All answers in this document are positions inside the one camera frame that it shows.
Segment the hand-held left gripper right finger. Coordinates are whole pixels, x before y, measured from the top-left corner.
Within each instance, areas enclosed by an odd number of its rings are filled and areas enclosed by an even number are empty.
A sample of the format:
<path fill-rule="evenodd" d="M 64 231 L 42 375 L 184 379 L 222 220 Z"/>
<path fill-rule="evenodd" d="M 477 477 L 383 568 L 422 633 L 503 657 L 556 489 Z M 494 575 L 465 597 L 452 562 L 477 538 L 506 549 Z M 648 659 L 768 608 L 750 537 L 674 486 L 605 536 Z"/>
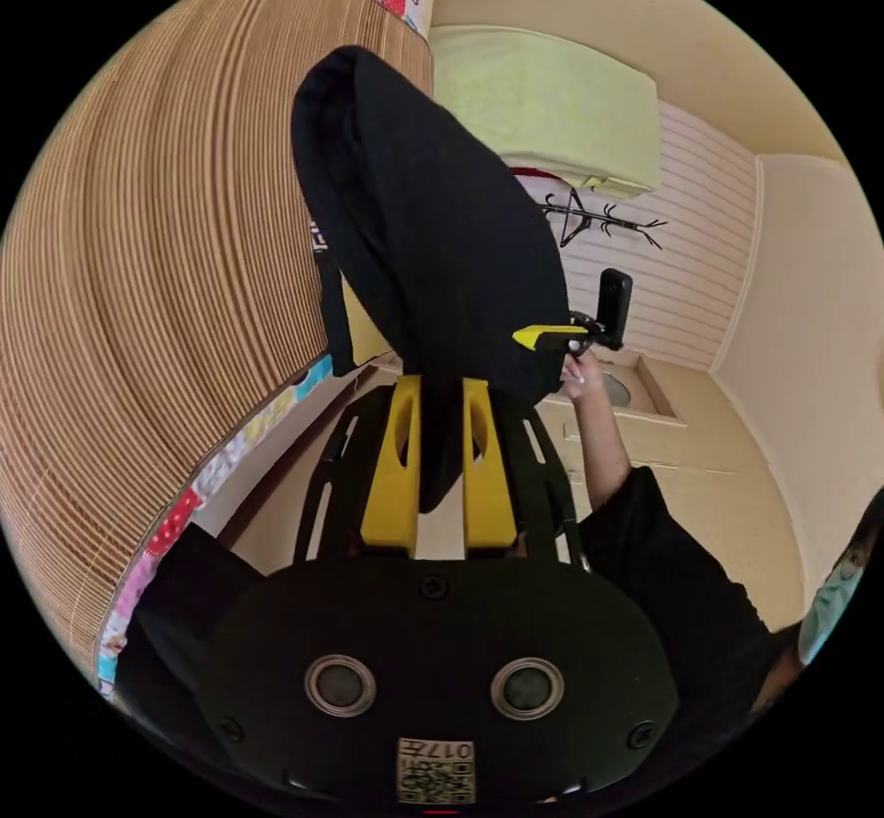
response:
<path fill-rule="evenodd" d="M 462 383 L 464 544 L 467 550 L 507 550 L 518 538 L 488 383 Z"/>

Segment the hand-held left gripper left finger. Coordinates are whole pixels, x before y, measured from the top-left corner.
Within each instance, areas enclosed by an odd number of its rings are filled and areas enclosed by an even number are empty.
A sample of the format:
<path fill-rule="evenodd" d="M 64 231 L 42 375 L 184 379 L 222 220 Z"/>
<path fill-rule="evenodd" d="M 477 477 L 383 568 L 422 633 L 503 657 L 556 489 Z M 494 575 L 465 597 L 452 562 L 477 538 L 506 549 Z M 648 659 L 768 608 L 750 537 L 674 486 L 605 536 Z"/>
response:
<path fill-rule="evenodd" d="M 414 550 L 420 497 L 420 377 L 401 376 L 391 388 L 360 536 L 370 549 Z"/>

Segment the person's right hand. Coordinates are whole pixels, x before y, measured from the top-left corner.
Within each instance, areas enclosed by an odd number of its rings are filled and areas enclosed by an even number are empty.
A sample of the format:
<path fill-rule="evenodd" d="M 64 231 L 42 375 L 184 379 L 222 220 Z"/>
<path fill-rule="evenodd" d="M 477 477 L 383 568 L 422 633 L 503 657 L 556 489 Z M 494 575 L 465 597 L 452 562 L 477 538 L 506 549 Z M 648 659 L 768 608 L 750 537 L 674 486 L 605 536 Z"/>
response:
<path fill-rule="evenodd" d="M 566 355 L 561 379 L 564 394 L 574 404 L 608 400 L 603 369 L 591 350 Z"/>

